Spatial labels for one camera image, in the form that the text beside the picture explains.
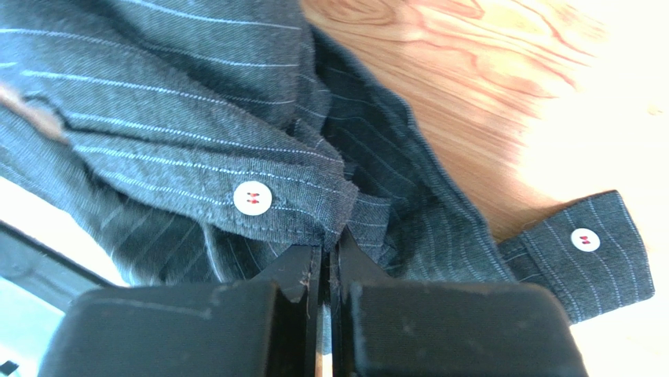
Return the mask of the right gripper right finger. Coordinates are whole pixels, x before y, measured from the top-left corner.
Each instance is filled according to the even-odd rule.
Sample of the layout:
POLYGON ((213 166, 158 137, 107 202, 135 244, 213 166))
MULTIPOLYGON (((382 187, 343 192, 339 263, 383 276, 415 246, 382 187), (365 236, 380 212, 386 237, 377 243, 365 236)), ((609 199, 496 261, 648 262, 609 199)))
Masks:
POLYGON ((535 284, 399 280, 343 231, 330 254, 336 376, 585 376, 557 299, 535 284))

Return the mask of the dark pinstriped long sleeve shirt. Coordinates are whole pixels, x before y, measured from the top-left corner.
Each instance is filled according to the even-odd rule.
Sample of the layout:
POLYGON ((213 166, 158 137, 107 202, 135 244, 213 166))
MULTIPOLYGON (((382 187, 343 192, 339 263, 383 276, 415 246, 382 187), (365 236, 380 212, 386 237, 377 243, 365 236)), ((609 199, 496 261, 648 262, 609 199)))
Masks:
POLYGON ((404 280, 534 283, 578 323, 651 298, 618 192, 495 243, 408 104, 295 1, 4 1, 1 175, 133 285, 254 277, 343 229, 404 280))

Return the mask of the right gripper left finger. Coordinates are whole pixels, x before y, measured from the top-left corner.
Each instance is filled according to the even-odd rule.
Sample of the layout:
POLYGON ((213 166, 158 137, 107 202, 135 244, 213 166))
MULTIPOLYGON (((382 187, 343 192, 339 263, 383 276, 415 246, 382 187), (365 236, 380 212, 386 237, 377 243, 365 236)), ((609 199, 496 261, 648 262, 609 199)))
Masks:
POLYGON ((77 298, 41 376, 313 376, 320 250, 293 246, 251 280, 110 287, 77 298))

